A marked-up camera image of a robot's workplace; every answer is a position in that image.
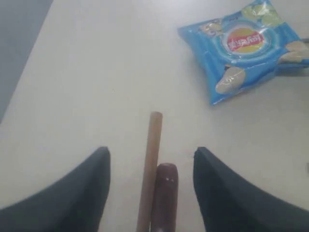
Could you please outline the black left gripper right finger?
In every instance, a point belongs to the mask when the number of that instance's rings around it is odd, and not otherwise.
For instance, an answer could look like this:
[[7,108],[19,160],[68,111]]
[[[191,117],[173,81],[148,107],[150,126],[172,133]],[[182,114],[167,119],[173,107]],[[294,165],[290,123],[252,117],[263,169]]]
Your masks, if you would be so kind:
[[225,165],[205,147],[194,154],[194,189],[208,232],[307,232],[309,212]]

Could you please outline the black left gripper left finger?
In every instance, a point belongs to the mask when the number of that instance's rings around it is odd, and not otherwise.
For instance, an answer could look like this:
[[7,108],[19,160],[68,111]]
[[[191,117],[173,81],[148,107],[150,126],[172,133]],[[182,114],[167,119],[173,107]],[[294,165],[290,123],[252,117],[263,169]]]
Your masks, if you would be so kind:
[[111,156],[99,147],[70,173],[0,211],[2,232],[96,232],[111,181]]

